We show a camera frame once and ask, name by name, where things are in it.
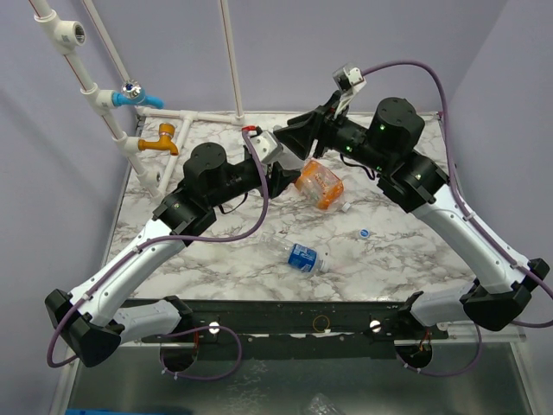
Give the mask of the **clear bottle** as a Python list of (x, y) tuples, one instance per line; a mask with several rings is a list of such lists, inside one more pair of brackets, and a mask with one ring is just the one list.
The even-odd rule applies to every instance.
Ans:
[(305, 164), (301, 158), (287, 150), (280, 155), (278, 162), (286, 170), (301, 170)]

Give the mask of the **blue label water bottle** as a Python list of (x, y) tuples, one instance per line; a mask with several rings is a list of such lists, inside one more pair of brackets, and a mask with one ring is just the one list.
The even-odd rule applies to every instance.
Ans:
[(258, 246), (265, 254), (302, 273), (327, 273), (330, 265), (316, 250), (273, 233), (262, 233)]

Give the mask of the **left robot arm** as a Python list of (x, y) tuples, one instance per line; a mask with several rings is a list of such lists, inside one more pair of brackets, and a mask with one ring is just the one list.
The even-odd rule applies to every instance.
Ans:
[[(194, 242), (232, 243), (246, 239), (263, 224), (270, 200), (300, 175), (303, 163), (281, 144), (248, 138), (244, 159), (229, 163), (225, 148), (213, 142), (197, 145), (183, 164), (183, 178), (155, 209), (143, 229), (116, 257), (69, 292), (53, 290), (45, 306), (54, 327), (47, 364), (54, 361), (59, 339), (86, 367), (106, 361), (119, 346), (152, 335), (185, 340), (192, 328), (186, 304), (176, 297), (146, 306), (124, 307), (130, 294), (161, 265)], [(207, 237), (217, 220), (216, 208), (256, 190), (262, 210), (249, 230)]]

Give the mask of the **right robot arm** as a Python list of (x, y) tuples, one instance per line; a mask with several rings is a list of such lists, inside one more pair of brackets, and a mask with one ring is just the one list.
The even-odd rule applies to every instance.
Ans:
[(399, 332), (415, 339), (440, 322), (471, 321), (490, 331), (517, 325), (549, 265), (508, 247), (454, 197), (451, 176), (415, 149), (425, 122), (409, 101), (381, 100), (369, 127), (340, 114), (338, 103), (333, 93), (276, 129), (276, 139), (302, 160), (335, 150), (375, 170), (384, 196), (431, 227), (475, 276), (471, 284), (410, 296), (397, 318)]

